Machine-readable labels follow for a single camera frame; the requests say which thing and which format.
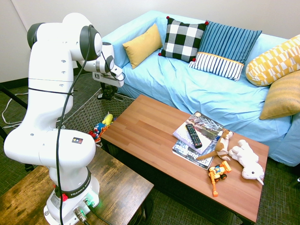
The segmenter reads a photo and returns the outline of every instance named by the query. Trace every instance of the black and white checkered pillow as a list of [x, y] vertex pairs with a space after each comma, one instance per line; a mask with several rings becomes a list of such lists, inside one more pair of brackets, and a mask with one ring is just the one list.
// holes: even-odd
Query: black and white checkered pillow
[[162, 56], [190, 62], [196, 57], [206, 25], [188, 24], [168, 19]]

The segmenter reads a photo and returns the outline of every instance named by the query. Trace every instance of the book cover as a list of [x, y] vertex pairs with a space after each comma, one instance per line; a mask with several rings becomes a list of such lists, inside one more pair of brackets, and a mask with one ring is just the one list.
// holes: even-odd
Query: book cover
[[[210, 147], [208, 147], [207, 149], [210, 151], [214, 150], [216, 143], [217, 143], [217, 140], [212, 141], [210, 144]], [[191, 162], [197, 166], [202, 167], [205, 170], [208, 170], [208, 168], [213, 160], [213, 157], [202, 159], [202, 160], [197, 160], [197, 158], [200, 156], [200, 154], [197, 151], [193, 150], [192, 148], [188, 147], [185, 143], [183, 143], [180, 140], [178, 140], [175, 143], [172, 151], [174, 154], [188, 160], [189, 162]]]
[[[195, 148], [186, 128], [186, 124], [193, 124], [202, 143], [201, 148]], [[215, 137], [220, 133], [220, 131], [222, 131], [222, 129], [223, 126], [221, 124], [197, 111], [191, 115], [177, 130], [175, 130], [173, 135], [185, 143], [188, 147], [202, 155]]]

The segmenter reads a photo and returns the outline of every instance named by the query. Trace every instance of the blue sofa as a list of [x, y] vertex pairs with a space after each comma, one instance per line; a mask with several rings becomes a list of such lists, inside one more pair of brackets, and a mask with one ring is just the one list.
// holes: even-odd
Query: blue sofa
[[[269, 157], [272, 159], [288, 166], [299, 164], [300, 114], [260, 120], [269, 87], [256, 87], [245, 75], [246, 66], [253, 58], [286, 39], [261, 34], [238, 82], [189, 68], [188, 63], [181, 60], [158, 56], [161, 49], [132, 69], [122, 44], [145, 33], [154, 23], [158, 26], [164, 44], [168, 15], [149, 11], [103, 37], [103, 41], [112, 43], [115, 64], [126, 75], [125, 84], [119, 92], [132, 98], [143, 94], [187, 113], [201, 111], [225, 128], [268, 145]], [[205, 22], [183, 16], [169, 16], [184, 23]]]

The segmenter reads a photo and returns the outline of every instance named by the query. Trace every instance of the mustard pillow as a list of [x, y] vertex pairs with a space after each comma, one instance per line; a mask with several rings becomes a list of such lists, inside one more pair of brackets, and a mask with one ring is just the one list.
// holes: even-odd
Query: mustard pillow
[[247, 65], [246, 77], [256, 86], [268, 86], [297, 70], [300, 70], [300, 35], [253, 59]]
[[291, 116], [300, 112], [300, 70], [275, 81], [263, 105], [261, 120]]
[[156, 24], [150, 27], [146, 33], [123, 44], [132, 69], [136, 68], [149, 55], [162, 46]]

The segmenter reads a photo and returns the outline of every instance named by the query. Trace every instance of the wooden side table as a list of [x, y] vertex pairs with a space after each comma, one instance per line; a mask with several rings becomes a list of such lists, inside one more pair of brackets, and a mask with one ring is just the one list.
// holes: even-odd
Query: wooden side table
[[[89, 170], [100, 183], [97, 214], [114, 225], [127, 225], [153, 188], [153, 184], [97, 148]], [[48, 225], [43, 208], [53, 191], [44, 166], [38, 166], [0, 197], [0, 225]], [[91, 212], [88, 222], [106, 225]]]

